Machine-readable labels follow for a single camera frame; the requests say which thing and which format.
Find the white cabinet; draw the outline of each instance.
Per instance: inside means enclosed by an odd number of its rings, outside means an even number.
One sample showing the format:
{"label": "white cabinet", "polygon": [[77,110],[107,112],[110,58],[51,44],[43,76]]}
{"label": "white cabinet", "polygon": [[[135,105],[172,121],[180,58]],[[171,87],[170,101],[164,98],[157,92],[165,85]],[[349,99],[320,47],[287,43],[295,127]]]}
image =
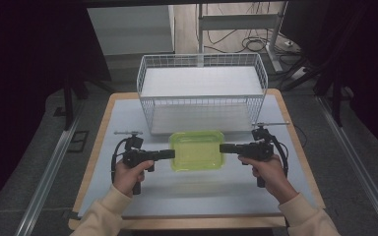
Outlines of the white cabinet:
{"label": "white cabinet", "polygon": [[89,8],[103,55],[174,51],[172,6]]}

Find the beige sleeve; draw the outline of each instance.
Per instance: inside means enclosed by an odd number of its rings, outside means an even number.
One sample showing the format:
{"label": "beige sleeve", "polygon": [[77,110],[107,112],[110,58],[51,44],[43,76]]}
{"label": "beige sleeve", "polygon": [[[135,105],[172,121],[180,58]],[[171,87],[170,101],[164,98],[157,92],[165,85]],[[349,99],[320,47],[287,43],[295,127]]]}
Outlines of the beige sleeve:
{"label": "beige sleeve", "polygon": [[290,236],[340,235],[330,216],[321,208],[314,208],[302,194],[279,206],[289,222]]}
{"label": "beige sleeve", "polygon": [[121,214],[131,199],[121,194],[113,185],[101,200],[96,200],[81,219],[71,235],[118,235]]}

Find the wire basket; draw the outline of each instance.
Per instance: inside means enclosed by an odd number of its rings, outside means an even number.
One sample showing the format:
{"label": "wire basket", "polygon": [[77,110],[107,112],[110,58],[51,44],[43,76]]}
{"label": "wire basket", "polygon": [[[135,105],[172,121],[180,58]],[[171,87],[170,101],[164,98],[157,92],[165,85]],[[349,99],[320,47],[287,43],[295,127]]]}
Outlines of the wire basket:
{"label": "wire basket", "polygon": [[257,53],[146,55],[137,78],[154,135],[249,132],[257,123],[267,87]]}

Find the green plastic container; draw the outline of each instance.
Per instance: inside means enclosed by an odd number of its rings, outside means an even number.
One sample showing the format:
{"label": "green plastic container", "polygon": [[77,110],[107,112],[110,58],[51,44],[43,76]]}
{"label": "green plastic container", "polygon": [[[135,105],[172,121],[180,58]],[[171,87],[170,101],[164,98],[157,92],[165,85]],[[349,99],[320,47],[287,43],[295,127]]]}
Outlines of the green plastic container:
{"label": "green plastic container", "polygon": [[174,171],[212,170],[224,165],[220,153],[223,134],[220,131],[191,131],[174,133],[169,138],[175,157],[170,160]]}

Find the white tabletop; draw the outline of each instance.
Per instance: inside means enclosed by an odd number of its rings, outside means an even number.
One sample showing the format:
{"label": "white tabletop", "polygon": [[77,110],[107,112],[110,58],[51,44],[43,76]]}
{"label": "white tabletop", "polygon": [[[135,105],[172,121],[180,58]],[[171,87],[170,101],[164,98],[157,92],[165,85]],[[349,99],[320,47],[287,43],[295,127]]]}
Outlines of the white tabletop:
{"label": "white tabletop", "polygon": [[[266,95],[259,122],[283,122],[276,98]],[[316,206],[305,175],[294,151],[286,126],[268,127],[270,133],[289,150],[288,179],[312,205]],[[168,136],[151,136],[140,101],[116,100],[112,109],[94,176],[84,197],[79,216],[91,203],[102,198],[110,186],[110,158],[117,143],[128,136],[114,131],[143,131],[143,149],[168,148]],[[252,142],[249,133],[225,135],[225,142]],[[168,160],[156,162],[155,172],[146,172],[142,194],[133,197],[124,218],[165,216],[263,215],[279,214],[278,202],[265,190],[256,187],[251,166],[241,165],[235,154],[227,154],[220,170],[174,172]]]}

